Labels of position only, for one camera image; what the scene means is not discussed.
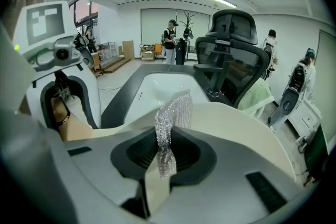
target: person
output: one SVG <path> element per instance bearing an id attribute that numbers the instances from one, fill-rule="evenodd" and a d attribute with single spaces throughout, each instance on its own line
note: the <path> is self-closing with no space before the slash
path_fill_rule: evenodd
<path id="1" fill-rule="evenodd" d="M 273 66 L 278 64 L 278 58 L 277 58 L 277 41 L 275 40 L 277 37 L 275 30 L 271 29 L 268 32 L 268 37 L 265 38 L 263 43 L 263 50 L 265 50 L 266 46 L 270 46 L 272 49 L 272 59 L 270 59 L 269 66 L 266 70 L 266 75 L 264 76 L 265 80 L 270 76 L 271 71 L 274 71 Z"/>
<path id="2" fill-rule="evenodd" d="M 175 20 L 170 20 L 168 28 L 163 32 L 164 46 L 166 49 L 166 64 L 173 65 L 175 61 L 175 45 L 174 38 L 176 37 L 174 27 L 178 26 Z"/>
<path id="3" fill-rule="evenodd" d="M 307 68 L 306 73 L 306 90 L 304 97 L 308 100 L 312 98 L 312 92 L 316 79 L 316 69 L 315 69 L 315 51 L 313 49 L 308 49 L 305 57 L 300 60 L 300 63 L 304 64 Z"/>
<path id="4" fill-rule="evenodd" d="M 96 47 L 93 43 L 93 39 L 92 39 L 91 26 L 88 26 L 88 28 L 86 29 L 85 37 L 89 40 L 88 49 L 89 49 L 90 53 L 97 52 L 97 49 L 96 49 Z"/>

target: black cap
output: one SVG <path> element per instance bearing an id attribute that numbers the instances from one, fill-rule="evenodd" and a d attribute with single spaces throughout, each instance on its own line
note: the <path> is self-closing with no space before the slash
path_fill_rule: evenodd
<path id="1" fill-rule="evenodd" d="M 172 23 L 174 26 L 179 26 L 175 20 L 170 20 L 169 22 Z"/>
<path id="2" fill-rule="evenodd" d="M 306 52 L 306 56 L 307 56 L 308 54 L 313 54 L 314 57 L 315 57 L 315 51 L 314 51 L 313 49 L 311 49 L 311 48 L 309 48 L 309 49 L 307 50 L 307 52 Z"/>

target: white pants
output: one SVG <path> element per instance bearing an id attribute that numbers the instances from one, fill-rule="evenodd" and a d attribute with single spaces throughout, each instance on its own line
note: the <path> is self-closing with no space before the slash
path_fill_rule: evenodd
<path id="1" fill-rule="evenodd" d="M 175 64 L 175 49 L 166 49 L 166 65 Z"/>
<path id="2" fill-rule="evenodd" d="M 162 46 L 161 57 L 164 58 L 166 53 L 166 47 Z"/>

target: white robot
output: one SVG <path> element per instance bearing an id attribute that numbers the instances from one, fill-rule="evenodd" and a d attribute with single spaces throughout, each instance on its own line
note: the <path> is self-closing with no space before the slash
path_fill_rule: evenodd
<path id="1" fill-rule="evenodd" d="M 67 90 L 80 98 L 91 127 L 100 127 L 98 84 L 87 66 L 92 56 L 75 48 L 77 35 L 66 1 L 24 7 L 18 18 L 13 44 L 36 71 L 26 92 L 28 105 L 32 116 L 49 128 L 57 128 L 51 99 Z"/>
<path id="2" fill-rule="evenodd" d="M 268 124 L 272 131 L 276 132 L 287 120 L 289 114 L 298 107 L 306 91 L 306 66 L 298 63 L 294 68 L 288 85 L 282 95 L 279 107 L 268 119 Z"/>

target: orange chair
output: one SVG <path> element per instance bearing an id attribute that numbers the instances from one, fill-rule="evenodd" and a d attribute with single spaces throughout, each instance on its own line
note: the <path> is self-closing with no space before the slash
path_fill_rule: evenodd
<path id="1" fill-rule="evenodd" d="M 162 45 L 160 43 L 156 43 L 154 47 L 155 58 L 156 58 L 156 55 L 158 54 L 161 55 L 161 52 L 162 52 Z"/>

